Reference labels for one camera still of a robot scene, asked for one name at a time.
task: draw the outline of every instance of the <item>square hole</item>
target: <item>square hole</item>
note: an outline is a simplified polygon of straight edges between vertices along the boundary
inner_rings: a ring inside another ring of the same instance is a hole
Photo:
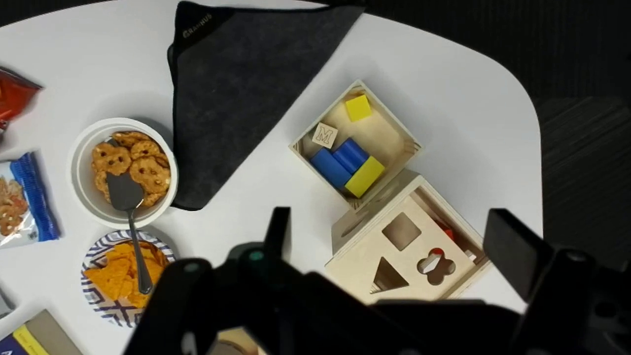
[[[404,251],[413,240],[417,240],[419,230],[412,224],[412,220],[406,214],[400,214],[382,230],[382,236],[398,251]]]

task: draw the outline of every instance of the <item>bowl of cookies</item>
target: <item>bowl of cookies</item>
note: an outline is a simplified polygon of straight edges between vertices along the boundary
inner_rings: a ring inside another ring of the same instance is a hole
[[[100,224],[126,230],[126,216],[110,206],[108,175],[128,175],[141,186],[135,228],[153,224],[175,198],[175,157],[159,133],[139,121],[102,119],[90,125],[78,137],[70,161],[70,184],[78,204]]]

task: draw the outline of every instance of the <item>colorful blocks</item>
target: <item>colorful blocks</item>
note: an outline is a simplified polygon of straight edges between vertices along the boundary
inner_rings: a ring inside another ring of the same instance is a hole
[[[368,188],[382,176],[384,167],[368,157],[368,161],[354,173],[354,176],[346,182],[344,190],[354,198],[362,198]]]
[[[372,115],[366,96],[352,98],[343,104],[350,121],[360,121]]]
[[[329,151],[331,151],[333,145],[335,145],[335,139],[337,139],[335,127],[329,127],[329,125],[319,123],[319,125],[315,127],[315,133],[313,133],[311,143],[317,145],[317,147],[323,147],[323,149],[329,149]]]

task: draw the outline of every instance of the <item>yellow block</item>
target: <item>yellow block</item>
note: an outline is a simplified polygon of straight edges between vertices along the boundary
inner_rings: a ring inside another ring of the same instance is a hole
[[[346,182],[344,190],[354,198],[362,198],[370,190],[370,186],[380,178],[386,169],[368,157],[368,161],[354,173],[354,176]]]
[[[346,115],[350,121],[366,119],[372,113],[372,107],[370,107],[366,96],[352,98],[352,100],[344,102],[343,105],[346,107]]]

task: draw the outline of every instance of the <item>cookie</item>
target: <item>cookie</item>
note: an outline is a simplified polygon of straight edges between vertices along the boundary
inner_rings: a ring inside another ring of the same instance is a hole
[[[130,153],[122,147],[102,143],[92,151],[92,167],[112,176],[124,175],[132,165]]]
[[[137,143],[149,143],[151,139],[141,135],[141,133],[135,133],[135,131],[128,131],[128,133],[116,133],[112,137],[112,141],[118,145],[118,147],[124,147],[124,149],[132,149],[133,145]]]
[[[155,163],[155,159],[141,159],[132,163],[130,176],[147,194],[165,194],[171,182],[171,173]]]
[[[151,143],[151,141],[143,141],[143,143],[135,143],[133,147],[132,147],[132,151],[130,151],[130,157],[132,157],[132,161],[141,161],[141,159],[163,159],[165,161],[165,157],[163,157],[163,153],[159,151],[159,147],[155,145],[155,143]]]
[[[100,196],[104,198],[104,202],[110,202],[110,188],[106,186],[106,173],[104,171],[92,171],[92,182],[94,188],[100,192]]]
[[[141,208],[153,208],[161,198],[163,198],[163,192],[143,194]]]
[[[165,171],[171,171],[169,169],[169,161],[161,155],[161,157],[153,157],[155,159],[155,165],[165,169]]]

